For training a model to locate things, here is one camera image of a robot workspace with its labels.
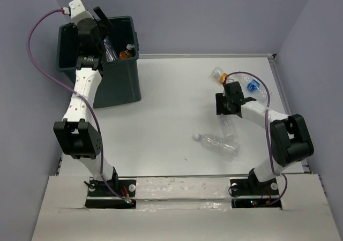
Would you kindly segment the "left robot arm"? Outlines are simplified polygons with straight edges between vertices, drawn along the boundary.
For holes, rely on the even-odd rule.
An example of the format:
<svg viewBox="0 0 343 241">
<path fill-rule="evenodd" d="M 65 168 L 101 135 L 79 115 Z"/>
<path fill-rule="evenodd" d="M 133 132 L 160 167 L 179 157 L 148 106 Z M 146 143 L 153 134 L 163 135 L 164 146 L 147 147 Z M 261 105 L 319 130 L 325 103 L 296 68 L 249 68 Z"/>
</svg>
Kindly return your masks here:
<svg viewBox="0 0 343 241">
<path fill-rule="evenodd" d="M 103 154 L 100 125 L 93 104 L 107 65 L 104 40 L 109 33 L 105 22 L 97 21 L 83 7 L 70 7 L 71 22 L 78 38 L 75 83 L 66 113 L 53 130 L 65 155 L 81 162 L 100 183 L 106 195 L 118 191 L 118 174 Z"/>
</svg>

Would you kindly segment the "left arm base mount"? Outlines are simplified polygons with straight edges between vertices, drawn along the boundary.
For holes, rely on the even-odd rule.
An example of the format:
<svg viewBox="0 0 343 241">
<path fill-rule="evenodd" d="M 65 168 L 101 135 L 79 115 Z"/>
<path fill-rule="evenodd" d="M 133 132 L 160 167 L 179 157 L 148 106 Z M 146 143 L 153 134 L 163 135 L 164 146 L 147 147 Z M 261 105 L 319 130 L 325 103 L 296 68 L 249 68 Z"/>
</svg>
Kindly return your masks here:
<svg viewBox="0 0 343 241">
<path fill-rule="evenodd" d="M 119 178 L 116 184 L 107 184 L 90 178 L 87 186 L 85 207 L 88 209 L 135 209 L 137 180 Z"/>
</svg>

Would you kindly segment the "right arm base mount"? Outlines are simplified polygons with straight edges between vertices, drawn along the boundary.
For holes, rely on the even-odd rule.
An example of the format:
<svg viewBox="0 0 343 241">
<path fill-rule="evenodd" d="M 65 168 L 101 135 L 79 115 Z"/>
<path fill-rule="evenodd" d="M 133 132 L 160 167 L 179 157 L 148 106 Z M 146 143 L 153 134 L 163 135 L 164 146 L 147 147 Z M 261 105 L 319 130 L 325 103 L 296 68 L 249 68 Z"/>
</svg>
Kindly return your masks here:
<svg viewBox="0 0 343 241">
<path fill-rule="evenodd" d="M 247 178 L 233 178 L 230 179 L 228 193 L 232 198 L 233 209 L 282 207 L 280 201 L 274 203 L 280 194 L 275 178 L 255 189 L 248 186 Z"/>
</svg>

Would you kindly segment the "orange drink bottle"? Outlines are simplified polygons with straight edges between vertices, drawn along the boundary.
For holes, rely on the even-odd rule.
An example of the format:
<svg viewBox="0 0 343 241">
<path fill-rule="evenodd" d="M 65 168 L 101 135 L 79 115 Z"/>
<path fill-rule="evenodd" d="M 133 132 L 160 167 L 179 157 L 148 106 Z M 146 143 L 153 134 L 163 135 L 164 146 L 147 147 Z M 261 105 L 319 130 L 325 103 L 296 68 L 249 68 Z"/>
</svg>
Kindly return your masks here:
<svg viewBox="0 0 343 241">
<path fill-rule="evenodd" d="M 133 57 L 133 50 L 134 50 L 134 45 L 133 44 L 127 44 L 126 48 L 124 50 L 122 50 L 119 54 L 119 59 L 123 60 L 123 59 L 128 59 Z"/>
</svg>

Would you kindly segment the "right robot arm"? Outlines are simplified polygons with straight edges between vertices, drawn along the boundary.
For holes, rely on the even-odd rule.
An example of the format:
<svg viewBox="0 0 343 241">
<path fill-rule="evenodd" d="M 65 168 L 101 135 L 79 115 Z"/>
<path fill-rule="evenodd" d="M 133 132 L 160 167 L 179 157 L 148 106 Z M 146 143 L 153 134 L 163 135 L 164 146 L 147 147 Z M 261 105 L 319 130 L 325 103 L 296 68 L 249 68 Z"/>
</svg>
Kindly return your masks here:
<svg viewBox="0 0 343 241">
<path fill-rule="evenodd" d="M 236 115 L 265 130 L 269 157 L 250 170 L 244 186 L 251 193 L 261 193 L 267 183 L 285 169 L 314 154 L 303 116 L 282 114 L 253 97 L 245 97 L 239 82 L 224 84 L 223 92 L 215 95 L 215 102 L 217 115 Z"/>
</svg>

